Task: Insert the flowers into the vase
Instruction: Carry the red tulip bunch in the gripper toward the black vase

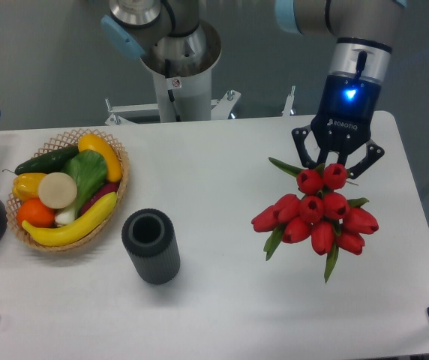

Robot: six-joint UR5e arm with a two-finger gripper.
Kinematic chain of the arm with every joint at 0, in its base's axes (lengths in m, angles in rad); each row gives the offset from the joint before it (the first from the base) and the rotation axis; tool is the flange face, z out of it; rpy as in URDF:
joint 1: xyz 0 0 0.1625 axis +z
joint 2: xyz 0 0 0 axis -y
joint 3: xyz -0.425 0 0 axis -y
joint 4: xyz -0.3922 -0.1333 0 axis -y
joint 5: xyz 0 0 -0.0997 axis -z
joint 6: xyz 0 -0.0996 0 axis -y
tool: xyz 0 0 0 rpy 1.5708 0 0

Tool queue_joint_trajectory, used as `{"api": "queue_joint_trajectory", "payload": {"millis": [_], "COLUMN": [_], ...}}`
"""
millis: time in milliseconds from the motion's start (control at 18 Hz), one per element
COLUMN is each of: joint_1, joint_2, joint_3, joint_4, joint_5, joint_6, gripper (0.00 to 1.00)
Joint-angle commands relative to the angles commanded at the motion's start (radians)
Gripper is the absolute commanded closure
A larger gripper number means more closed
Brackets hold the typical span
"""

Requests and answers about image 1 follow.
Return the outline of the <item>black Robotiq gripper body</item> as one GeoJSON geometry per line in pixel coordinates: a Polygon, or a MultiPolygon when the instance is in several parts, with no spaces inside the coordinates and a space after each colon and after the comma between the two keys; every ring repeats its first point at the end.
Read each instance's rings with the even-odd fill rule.
{"type": "Polygon", "coordinates": [[[371,138],[371,120],[381,86],[346,76],[329,75],[310,129],[319,147],[316,162],[331,152],[345,164],[347,157],[371,138]]]}

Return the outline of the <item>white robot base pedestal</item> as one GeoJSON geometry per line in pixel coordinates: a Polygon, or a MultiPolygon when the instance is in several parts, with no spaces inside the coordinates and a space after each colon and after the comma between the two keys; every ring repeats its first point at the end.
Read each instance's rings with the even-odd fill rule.
{"type": "Polygon", "coordinates": [[[219,99],[211,98],[212,73],[189,77],[164,78],[154,74],[156,103],[112,106],[105,100],[107,125],[144,122],[195,122],[236,118],[236,105],[242,94],[227,90],[219,99]]]}

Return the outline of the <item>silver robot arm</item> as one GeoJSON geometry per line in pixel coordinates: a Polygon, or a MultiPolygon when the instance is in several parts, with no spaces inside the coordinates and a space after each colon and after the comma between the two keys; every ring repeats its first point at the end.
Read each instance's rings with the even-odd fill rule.
{"type": "MultiPolygon", "coordinates": [[[[337,39],[317,114],[292,131],[301,164],[313,169],[334,153],[339,164],[356,150],[365,156],[348,169],[358,178],[384,151],[371,138],[371,120],[392,55],[405,1],[277,1],[286,32],[337,39]]],[[[221,55],[213,26],[197,1],[111,1],[100,22],[109,42],[151,72],[162,122],[212,120],[212,68],[221,55]]]]}

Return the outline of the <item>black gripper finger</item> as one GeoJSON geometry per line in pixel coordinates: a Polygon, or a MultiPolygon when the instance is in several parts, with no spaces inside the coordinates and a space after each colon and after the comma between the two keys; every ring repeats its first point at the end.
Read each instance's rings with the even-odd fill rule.
{"type": "Polygon", "coordinates": [[[323,150],[319,151],[317,160],[314,160],[309,154],[305,145],[308,135],[312,132],[310,126],[296,127],[292,130],[292,138],[295,143],[295,147],[298,153],[298,157],[301,161],[301,165],[308,169],[315,169],[320,164],[326,162],[326,152],[323,150]]]}
{"type": "Polygon", "coordinates": [[[366,142],[365,149],[365,156],[356,165],[348,169],[349,179],[357,179],[385,154],[385,150],[372,139],[366,142]]]}

